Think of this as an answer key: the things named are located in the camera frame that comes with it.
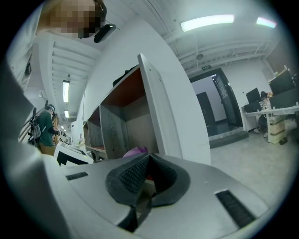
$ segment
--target ceiling light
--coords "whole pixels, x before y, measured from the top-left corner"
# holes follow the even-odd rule
[[[181,23],[182,30],[184,32],[200,28],[204,26],[220,24],[220,23],[233,23],[235,19],[234,15],[227,14],[227,15],[214,15],[208,17],[200,17],[190,21],[185,21]]]
[[[64,102],[69,102],[69,81],[63,81],[62,82],[62,96],[64,98]]]
[[[69,111],[68,111],[68,110],[65,110],[65,111],[64,111],[64,114],[65,114],[65,117],[66,117],[66,118],[69,117]]]
[[[259,24],[259,25],[264,25],[264,26],[270,27],[270,28],[275,28],[276,27],[276,22],[264,19],[262,17],[259,17],[257,19],[256,23]]]

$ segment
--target cabinet door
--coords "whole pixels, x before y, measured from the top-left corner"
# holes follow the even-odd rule
[[[182,158],[178,131],[163,79],[143,54],[138,56],[138,61],[159,152]]]

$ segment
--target person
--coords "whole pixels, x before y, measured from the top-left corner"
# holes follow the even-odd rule
[[[87,38],[105,25],[107,9],[102,0],[47,0],[24,22],[6,53],[10,69],[23,91],[31,74],[32,45],[44,31]]]
[[[43,154],[52,156],[54,156],[55,152],[55,145],[53,143],[52,135],[60,135],[60,131],[56,131],[53,128],[52,114],[54,111],[54,106],[48,105],[45,108],[45,111],[43,111],[38,117],[39,127],[41,130],[39,148]]]
[[[261,99],[264,105],[269,105],[268,102],[268,94],[264,91],[261,92]],[[268,124],[267,124],[267,118],[265,117],[264,114],[262,114],[260,116],[260,118],[258,119],[258,124],[257,124],[257,128],[254,129],[254,132],[259,134],[260,132],[264,133],[264,138],[268,137]]]
[[[69,138],[69,136],[67,136],[66,133],[64,133],[63,136],[65,138],[64,143],[70,144],[70,138]]]

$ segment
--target ceiling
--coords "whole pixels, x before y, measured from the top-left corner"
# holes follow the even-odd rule
[[[48,71],[61,122],[76,120],[86,80],[101,51],[117,31],[134,16],[147,21],[168,43],[191,76],[203,66],[230,65],[266,57],[279,41],[278,28],[256,25],[258,17],[273,20],[270,10],[265,12],[252,0],[106,0],[107,22],[117,26],[105,41],[94,43],[93,37],[71,40],[51,34]],[[198,17],[234,14],[232,24],[219,24],[183,32],[180,23]],[[197,54],[203,54],[198,61]],[[71,75],[69,103],[62,99],[62,81]],[[70,112],[69,119],[64,110]]]

